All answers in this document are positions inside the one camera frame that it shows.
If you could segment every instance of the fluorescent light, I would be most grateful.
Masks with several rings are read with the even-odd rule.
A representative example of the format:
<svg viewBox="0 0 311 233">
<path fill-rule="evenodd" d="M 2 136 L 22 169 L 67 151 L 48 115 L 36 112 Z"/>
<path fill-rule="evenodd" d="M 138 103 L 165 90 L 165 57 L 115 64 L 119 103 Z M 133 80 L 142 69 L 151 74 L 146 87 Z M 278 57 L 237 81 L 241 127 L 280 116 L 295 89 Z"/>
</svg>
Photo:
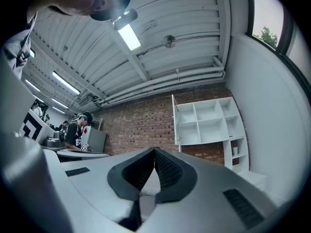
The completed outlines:
<svg viewBox="0 0 311 233">
<path fill-rule="evenodd" d="M 26 83 L 30 84 L 36 91 L 40 91 L 37 87 L 35 87 L 32 83 L 30 83 L 28 80 L 25 80 Z"/>
<path fill-rule="evenodd" d="M 35 57 L 35 52 L 32 49 L 30 49 L 30 56 L 33 58 Z"/>
<path fill-rule="evenodd" d="M 55 103 L 58 103 L 59 105 L 63 106 L 64 108 L 68 109 L 67 106 L 63 105 L 62 103 L 60 103 L 59 101 L 55 100 L 55 99 L 52 99 Z"/>
<path fill-rule="evenodd" d="M 74 88 L 72 85 L 70 85 L 69 83 L 67 83 L 62 77 L 60 77 L 56 72 L 53 72 L 53 76 L 55 78 L 57 78 L 61 83 L 63 83 L 65 86 L 67 86 L 70 90 L 72 90 L 73 92 L 75 92 L 76 94 L 80 94 L 80 92 Z"/>
<path fill-rule="evenodd" d="M 125 41 L 125 43 L 127 44 L 130 50 L 134 50 L 140 46 L 140 42 L 138 41 L 130 24 L 127 24 L 125 27 L 120 29 L 118 32 L 122 36 L 123 40 Z"/>
<path fill-rule="evenodd" d="M 63 111 L 61 111 L 61 110 L 59 110 L 59 109 L 55 108 L 54 106 L 53 106 L 53 109 L 57 110 L 57 111 L 58 111 L 58 112 L 60 112 L 60 113 L 65 114 L 65 112 L 63 112 Z"/>
<path fill-rule="evenodd" d="M 40 98 L 38 98 L 38 97 L 37 97 L 37 96 L 35 96 L 34 94 L 33 94 L 33 96 L 34 96 L 36 99 L 38 99 L 40 102 L 44 103 L 44 101 L 43 101 L 43 100 L 41 100 Z"/>
</svg>

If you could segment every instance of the window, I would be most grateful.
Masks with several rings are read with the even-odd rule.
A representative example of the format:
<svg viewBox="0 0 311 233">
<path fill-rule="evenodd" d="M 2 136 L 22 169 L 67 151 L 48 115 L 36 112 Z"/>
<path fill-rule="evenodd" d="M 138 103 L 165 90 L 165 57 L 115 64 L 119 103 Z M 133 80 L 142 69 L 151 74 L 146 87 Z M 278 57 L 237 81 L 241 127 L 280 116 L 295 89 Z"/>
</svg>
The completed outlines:
<svg viewBox="0 0 311 233">
<path fill-rule="evenodd" d="M 276 49 L 283 28 L 283 7 L 278 0 L 254 0 L 255 17 L 252 35 Z"/>
<path fill-rule="evenodd" d="M 248 6 L 246 35 L 286 65 L 311 104 L 311 55 L 293 17 L 279 0 L 248 0 Z"/>
<path fill-rule="evenodd" d="M 308 44 L 297 25 L 286 56 L 300 69 L 311 84 L 311 53 Z"/>
</svg>

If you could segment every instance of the white corrugated ceiling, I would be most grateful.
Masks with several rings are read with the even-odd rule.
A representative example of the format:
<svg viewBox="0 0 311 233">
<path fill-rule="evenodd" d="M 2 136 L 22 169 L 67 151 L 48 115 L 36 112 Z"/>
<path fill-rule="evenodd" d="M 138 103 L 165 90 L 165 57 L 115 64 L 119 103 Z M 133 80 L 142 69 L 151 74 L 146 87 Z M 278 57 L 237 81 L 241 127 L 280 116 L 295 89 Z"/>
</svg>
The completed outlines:
<svg viewBox="0 0 311 233">
<path fill-rule="evenodd" d="M 132 95 L 123 91 L 176 74 L 176 70 L 180 73 L 216 67 L 214 57 L 224 64 L 230 35 L 228 4 L 228 0 L 131 0 L 128 9 L 138 12 L 131 27 L 141 43 L 132 52 L 107 22 L 63 16 L 48 9 L 40 11 L 31 36 L 36 56 L 28 60 L 23 78 L 41 90 L 34 92 L 36 96 L 55 98 L 68 106 L 68 114 L 111 105 L 118 98 L 121 102 L 147 96 L 149 93 L 140 94 L 139 89 L 134 89 Z M 171 49 L 162 46 L 167 35 L 177 39 Z M 80 90 L 80 96 L 58 82 L 53 71 Z M 160 87 L 182 87 L 183 79 L 176 80 L 177 84 L 163 86 L 159 82 L 147 83 L 145 88 L 155 93 Z M 89 102 L 81 106 L 87 95 Z"/>
</svg>

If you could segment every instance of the brick wall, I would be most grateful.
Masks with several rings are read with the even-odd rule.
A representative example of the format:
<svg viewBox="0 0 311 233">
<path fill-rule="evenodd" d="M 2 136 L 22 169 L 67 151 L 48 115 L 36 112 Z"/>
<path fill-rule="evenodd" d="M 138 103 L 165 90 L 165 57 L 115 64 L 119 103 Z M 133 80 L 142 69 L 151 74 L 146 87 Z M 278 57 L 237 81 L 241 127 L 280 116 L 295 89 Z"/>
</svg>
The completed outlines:
<svg viewBox="0 0 311 233">
<path fill-rule="evenodd" d="M 178 150 L 174 141 L 172 94 L 177 104 L 231 96 L 225 83 L 198 86 L 123 103 L 95 113 L 107 133 L 104 151 L 120 154 L 147 147 Z M 224 163 L 222 143 L 183 146 L 182 151 Z"/>
</svg>

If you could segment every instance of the black t-shirt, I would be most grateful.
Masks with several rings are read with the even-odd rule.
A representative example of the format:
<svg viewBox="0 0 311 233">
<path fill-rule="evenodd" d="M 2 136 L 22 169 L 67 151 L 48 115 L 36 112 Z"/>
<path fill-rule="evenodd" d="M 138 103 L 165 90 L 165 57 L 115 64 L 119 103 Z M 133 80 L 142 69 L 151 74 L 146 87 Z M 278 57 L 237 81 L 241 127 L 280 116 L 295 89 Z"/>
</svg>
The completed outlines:
<svg viewBox="0 0 311 233">
<path fill-rule="evenodd" d="M 69 124 L 65 132 L 65 142 L 71 143 L 78 148 L 81 148 L 82 131 L 77 122 Z"/>
</svg>

